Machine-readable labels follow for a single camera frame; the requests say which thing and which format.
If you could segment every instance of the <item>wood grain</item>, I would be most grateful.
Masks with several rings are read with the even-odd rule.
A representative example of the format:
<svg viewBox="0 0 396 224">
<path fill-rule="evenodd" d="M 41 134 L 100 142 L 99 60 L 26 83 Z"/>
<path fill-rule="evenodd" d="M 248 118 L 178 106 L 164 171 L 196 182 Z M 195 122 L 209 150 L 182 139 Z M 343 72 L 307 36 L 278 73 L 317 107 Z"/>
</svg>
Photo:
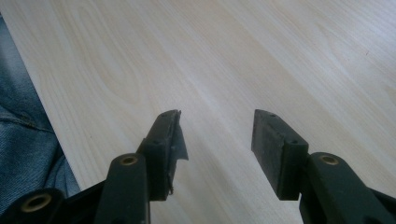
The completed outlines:
<svg viewBox="0 0 396 224">
<path fill-rule="evenodd" d="M 78 183 L 182 111 L 190 161 L 153 223 L 301 223 L 250 151 L 254 109 L 396 196 L 394 1 L 0 0 Z"/>
</svg>

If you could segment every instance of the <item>blue denim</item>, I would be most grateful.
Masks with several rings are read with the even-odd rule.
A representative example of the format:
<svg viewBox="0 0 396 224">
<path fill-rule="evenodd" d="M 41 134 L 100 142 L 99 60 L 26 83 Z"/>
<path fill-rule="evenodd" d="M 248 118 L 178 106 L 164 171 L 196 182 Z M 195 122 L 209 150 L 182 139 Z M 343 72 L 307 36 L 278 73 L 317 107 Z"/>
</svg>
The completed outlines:
<svg viewBox="0 0 396 224">
<path fill-rule="evenodd" d="M 80 191 L 0 16 L 0 215 L 32 190 Z"/>
</svg>

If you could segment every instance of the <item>clamp jaw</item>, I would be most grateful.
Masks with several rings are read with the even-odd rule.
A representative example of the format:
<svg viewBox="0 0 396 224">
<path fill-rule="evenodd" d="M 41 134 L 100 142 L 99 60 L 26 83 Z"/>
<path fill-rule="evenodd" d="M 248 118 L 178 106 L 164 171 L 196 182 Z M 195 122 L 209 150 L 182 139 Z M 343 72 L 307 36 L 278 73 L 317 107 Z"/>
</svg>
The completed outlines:
<svg viewBox="0 0 396 224">
<path fill-rule="evenodd" d="M 149 202 L 166 200 L 177 160 L 188 159 L 179 120 L 177 110 L 158 116 L 136 153 L 111 162 L 105 181 L 68 199 L 57 189 L 28 193 L 0 223 L 150 223 Z"/>
<path fill-rule="evenodd" d="M 308 143 L 279 116 L 256 110 L 251 149 L 279 200 L 297 201 L 304 223 L 396 223 L 396 200 L 367 188 L 348 164 Z"/>
</svg>

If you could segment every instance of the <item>metal ring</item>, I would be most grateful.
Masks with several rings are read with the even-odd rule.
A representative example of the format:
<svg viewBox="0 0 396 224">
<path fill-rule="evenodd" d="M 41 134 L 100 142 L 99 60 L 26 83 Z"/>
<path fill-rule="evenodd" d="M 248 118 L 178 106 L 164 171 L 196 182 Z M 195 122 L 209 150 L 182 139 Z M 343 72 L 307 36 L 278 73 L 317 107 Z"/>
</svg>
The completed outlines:
<svg viewBox="0 0 396 224">
<path fill-rule="evenodd" d="M 133 157 L 133 156 L 125 157 L 125 158 L 122 158 L 120 163 L 121 163 L 121 165 L 132 165 L 132 164 L 137 163 L 137 158 Z"/>
<path fill-rule="evenodd" d="M 21 206 L 21 210 L 25 213 L 35 212 L 47 206 L 51 199 L 52 197 L 48 193 L 37 194 L 26 200 Z"/>
<path fill-rule="evenodd" d="M 338 164 L 338 160 L 332 156 L 323 155 L 319 157 L 324 163 L 329 165 L 336 165 Z"/>
</svg>

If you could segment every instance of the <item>black plastic arm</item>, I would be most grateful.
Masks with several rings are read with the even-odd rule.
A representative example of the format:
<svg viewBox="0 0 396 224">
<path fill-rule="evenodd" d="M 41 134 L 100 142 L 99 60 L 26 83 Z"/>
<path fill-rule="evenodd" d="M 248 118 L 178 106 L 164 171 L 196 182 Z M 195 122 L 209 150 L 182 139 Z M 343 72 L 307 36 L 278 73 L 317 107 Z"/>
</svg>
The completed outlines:
<svg viewBox="0 0 396 224">
<path fill-rule="evenodd" d="M 396 200 L 367 188 L 347 163 L 308 144 L 279 116 L 256 110 L 252 151 L 279 200 L 297 201 L 304 223 L 396 223 Z"/>
</svg>

